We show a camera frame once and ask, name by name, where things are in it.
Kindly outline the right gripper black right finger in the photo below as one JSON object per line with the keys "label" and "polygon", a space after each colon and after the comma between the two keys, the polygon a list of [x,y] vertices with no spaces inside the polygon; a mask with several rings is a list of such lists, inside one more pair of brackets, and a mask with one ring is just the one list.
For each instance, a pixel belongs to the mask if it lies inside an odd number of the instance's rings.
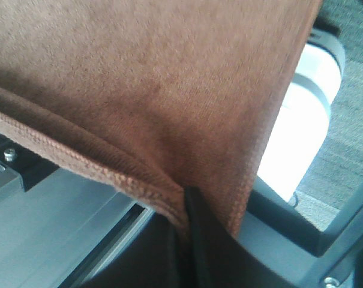
{"label": "right gripper black right finger", "polygon": [[184,190],[195,287],[292,287],[221,225],[197,187]]}

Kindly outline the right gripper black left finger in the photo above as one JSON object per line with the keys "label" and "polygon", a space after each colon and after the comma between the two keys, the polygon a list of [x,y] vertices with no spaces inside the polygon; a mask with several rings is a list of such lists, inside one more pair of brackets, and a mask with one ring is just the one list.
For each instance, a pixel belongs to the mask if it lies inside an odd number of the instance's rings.
{"label": "right gripper black left finger", "polygon": [[162,215],[128,215],[101,240],[61,287],[195,287],[189,257]]}

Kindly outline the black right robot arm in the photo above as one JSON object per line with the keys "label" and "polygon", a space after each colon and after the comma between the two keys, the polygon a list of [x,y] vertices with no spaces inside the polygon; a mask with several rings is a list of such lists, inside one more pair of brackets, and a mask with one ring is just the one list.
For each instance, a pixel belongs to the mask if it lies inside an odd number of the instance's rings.
{"label": "black right robot arm", "polygon": [[298,282],[314,262],[320,230],[296,211],[297,187],[323,144],[338,93],[345,52],[336,36],[313,29],[261,160],[239,242],[264,287],[272,273]]}

